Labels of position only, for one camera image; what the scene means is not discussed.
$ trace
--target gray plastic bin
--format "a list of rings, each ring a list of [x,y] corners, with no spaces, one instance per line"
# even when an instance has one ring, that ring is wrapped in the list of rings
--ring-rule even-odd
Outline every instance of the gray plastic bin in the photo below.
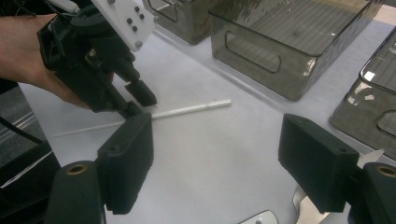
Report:
[[[145,9],[158,17],[158,24],[196,45],[209,36],[208,10],[221,0],[143,0]]]
[[[330,122],[396,160],[396,28],[364,65]]]
[[[297,101],[381,6],[382,0],[225,0],[209,10],[212,52]]]

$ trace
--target white table surface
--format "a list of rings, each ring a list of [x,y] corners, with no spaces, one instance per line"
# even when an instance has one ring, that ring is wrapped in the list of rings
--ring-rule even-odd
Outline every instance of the white table surface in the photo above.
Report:
[[[135,68],[158,99],[148,112],[231,99],[232,106],[154,120],[154,163],[127,216],[106,213],[107,223],[233,224],[272,210],[280,224],[295,223],[296,182],[277,160],[284,113],[312,119],[360,153],[371,149],[328,123],[362,66],[393,27],[372,21],[298,102],[290,102],[211,55],[210,38],[192,47],[158,28],[138,51]],[[114,85],[130,96],[118,78]],[[94,160],[117,128],[52,138],[56,133],[122,120],[94,114],[21,84],[62,166]],[[387,158],[381,161],[394,163]],[[323,223],[347,223],[330,214]]]

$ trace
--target plastic straw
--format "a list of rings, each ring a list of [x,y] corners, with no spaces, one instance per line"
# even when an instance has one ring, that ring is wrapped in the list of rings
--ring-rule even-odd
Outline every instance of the plastic straw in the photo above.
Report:
[[[152,114],[151,118],[152,119],[169,118],[169,117],[173,117],[176,115],[190,114],[190,113],[195,113],[195,112],[199,112],[199,111],[229,106],[229,105],[231,105],[231,103],[232,103],[231,100],[222,100],[222,101],[216,101],[216,102],[213,102],[210,104],[188,106],[188,107],[184,107],[184,108],[180,108],[180,109],[175,109],[175,110],[170,110],[170,111],[166,111],[166,112]],[[121,126],[121,124],[123,122],[124,121],[119,121],[119,122],[115,122],[115,123],[94,126],[91,128],[78,129],[78,130],[65,132],[65,133],[57,133],[57,134],[54,134],[52,137],[53,138],[62,137],[62,136],[67,136],[67,135],[71,135],[71,134],[76,134],[76,133],[86,133],[86,132],[91,132],[91,131],[105,129],[105,128],[117,127],[117,126]]]

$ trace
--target black cable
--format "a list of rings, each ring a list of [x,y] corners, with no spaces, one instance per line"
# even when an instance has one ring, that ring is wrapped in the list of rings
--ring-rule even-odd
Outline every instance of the black cable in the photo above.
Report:
[[[21,2],[19,2],[18,0],[13,0],[12,1],[14,3],[15,6],[17,6],[20,10],[24,11],[26,14],[31,15],[31,16],[35,16],[34,12],[29,11],[26,7],[23,6],[23,4],[21,4]]]
[[[15,6],[13,0],[3,0],[0,2],[0,17],[14,15],[15,12],[18,10],[18,7]]]
[[[48,0],[43,0],[44,3],[49,7],[50,10],[52,10],[53,12],[55,12],[58,16],[63,17],[69,21],[71,21],[70,18],[67,18],[64,14],[62,14],[58,9],[55,8],[55,6],[53,6]]]
[[[21,129],[15,127],[12,123],[10,123],[10,122],[8,122],[7,120],[3,119],[1,116],[0,116],[0,123],[1,123],[2,125],[4,125],[6,128],[10,129],[12,132],[17,133],[17,134],[19,134],[20,136],[22,136],[22,137],[24,137],[24,138],[27,138],[27,139],[29,139],[29,140],[32,141],[32,142],[35,142],[35,143],[37,143],[37,144],[42,144],[42,143],[44,143],[44,141],[42,141],[42,140],[40,140],[40,139],[38,139],[38,138],[32,136],[31,134],[29,134],[29,133],[27,133],[27,132],[24,132],[23,130],[21,130]]]

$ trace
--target human hand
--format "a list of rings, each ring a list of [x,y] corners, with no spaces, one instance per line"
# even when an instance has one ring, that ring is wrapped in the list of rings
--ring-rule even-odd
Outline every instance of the human hand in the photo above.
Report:
[[[67,103],[89,108],[43,64],[36,33],[54,16],[0,18],[0,77],[37,86]]]

